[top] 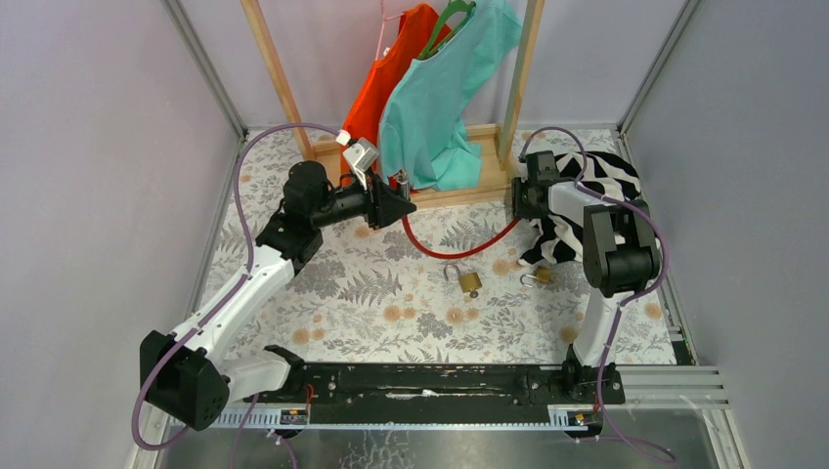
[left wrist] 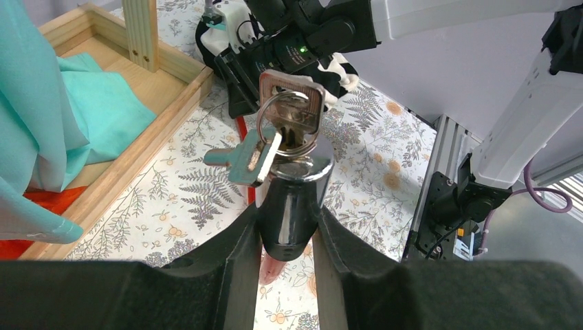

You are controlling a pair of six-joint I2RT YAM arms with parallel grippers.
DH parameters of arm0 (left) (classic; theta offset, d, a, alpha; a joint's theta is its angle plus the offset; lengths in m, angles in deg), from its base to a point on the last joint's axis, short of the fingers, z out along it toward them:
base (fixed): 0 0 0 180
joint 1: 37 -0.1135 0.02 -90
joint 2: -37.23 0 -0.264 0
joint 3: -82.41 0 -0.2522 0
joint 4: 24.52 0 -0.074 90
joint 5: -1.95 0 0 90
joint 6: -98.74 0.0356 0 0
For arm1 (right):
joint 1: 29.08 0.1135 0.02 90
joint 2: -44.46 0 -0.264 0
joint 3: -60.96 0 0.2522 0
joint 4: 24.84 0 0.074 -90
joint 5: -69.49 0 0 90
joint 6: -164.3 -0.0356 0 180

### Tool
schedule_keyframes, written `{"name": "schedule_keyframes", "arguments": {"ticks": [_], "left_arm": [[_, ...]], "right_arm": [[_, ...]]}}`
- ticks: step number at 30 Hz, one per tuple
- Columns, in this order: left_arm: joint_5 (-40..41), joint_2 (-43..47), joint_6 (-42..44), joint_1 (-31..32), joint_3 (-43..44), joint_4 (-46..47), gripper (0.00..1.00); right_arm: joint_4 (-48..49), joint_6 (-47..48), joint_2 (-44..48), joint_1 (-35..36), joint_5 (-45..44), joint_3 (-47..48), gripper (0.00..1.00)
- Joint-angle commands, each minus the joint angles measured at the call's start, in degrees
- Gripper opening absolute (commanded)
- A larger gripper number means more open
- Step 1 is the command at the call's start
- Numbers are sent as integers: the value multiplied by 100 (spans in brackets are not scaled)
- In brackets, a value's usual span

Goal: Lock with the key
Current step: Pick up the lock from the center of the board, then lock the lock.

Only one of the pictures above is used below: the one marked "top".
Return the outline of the red cable lock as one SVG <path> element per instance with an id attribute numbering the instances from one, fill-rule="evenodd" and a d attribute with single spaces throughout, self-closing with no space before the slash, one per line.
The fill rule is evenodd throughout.
<path id="1" fill-rule="evenodd" d="M 508 238 L 520 220 L 509 207 L 507 179 L 473 189 L 413 194 L 416 212 L 402 219 L 408 241 L 424 255 L 460 260 L 479 255 Z"/>

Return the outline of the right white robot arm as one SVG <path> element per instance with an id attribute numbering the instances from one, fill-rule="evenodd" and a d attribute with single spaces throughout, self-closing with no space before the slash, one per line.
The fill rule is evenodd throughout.
<path id="1" fill-rule="evenodd" d="M 564 396 L 583 403 L 612 386 L 622 310 L 663 280 L 667 256 L 638 177 L 617 155 L 547 150 L 519 160 L 527 175 L 512 182 L 512 211 L 540 230 L 523 262 L 578 262 L 590 286 L 586 317 L 560 377 Z"/>

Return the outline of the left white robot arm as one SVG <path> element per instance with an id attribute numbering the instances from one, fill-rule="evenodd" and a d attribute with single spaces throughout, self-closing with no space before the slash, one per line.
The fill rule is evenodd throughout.
<path id="1" fill-rule="evenodd" d="M 263 392 L 289 402 L 302 392 L 299 358 L 269 346 L 226 360 L 255 313 L 301 272 L 323 243 L 324 227 L 362 218 L 373 229 L 415 212 L 405 171 L 386 177 L 354 170 L 350 185 L 334 187 L 316 161 L 293 165 L 284 197 L 251 242 L 246 263 L 188 320 L 163 334 L 150 332 L 140 346 L 138 405 L 150 404 L 193 430 L 209 427 L 229 403 Z"/>

